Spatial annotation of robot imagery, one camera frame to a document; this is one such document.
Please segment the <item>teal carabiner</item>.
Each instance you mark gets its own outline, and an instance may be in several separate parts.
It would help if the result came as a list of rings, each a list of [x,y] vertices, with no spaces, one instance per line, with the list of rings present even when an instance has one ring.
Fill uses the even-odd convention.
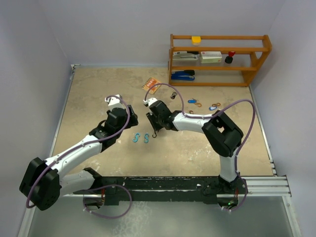
[[[146,133],[146,134],[144,135],[144,143],[148,143],[148,142],[149,142],[149,134]]]
[[[134,136],[134,138],[132,139],[132,141],[133,141],[134,143],[138,142],[139,137],[140,137],[140,133],[136,133],[135,136]]]

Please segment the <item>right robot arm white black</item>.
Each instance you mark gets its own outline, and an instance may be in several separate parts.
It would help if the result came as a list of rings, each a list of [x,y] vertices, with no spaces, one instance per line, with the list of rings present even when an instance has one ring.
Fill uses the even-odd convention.
[[[220,158],[220,189],[231,193],[237,188],[236,155],[243,132],[225,113],[217,111],[212,115],[190,115],[182,111],[172,112],[156,98],[144,100],[144,105],[150,110],[146,116],[155,132],[164,128],[204,134]]]

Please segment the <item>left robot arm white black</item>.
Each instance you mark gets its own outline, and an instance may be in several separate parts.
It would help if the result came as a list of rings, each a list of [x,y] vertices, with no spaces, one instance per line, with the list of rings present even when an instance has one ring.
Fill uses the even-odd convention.
[[[27,198],[27,208],[36,206],[42,211],[50,208],[64,188],[62,179],[73,168],[115,144],[123,130],[138,125],[138,116],[131,105],[108,110],[107,115],[107,119],[66,151],[45,160],[36,157],[30,161],[19,187]]]

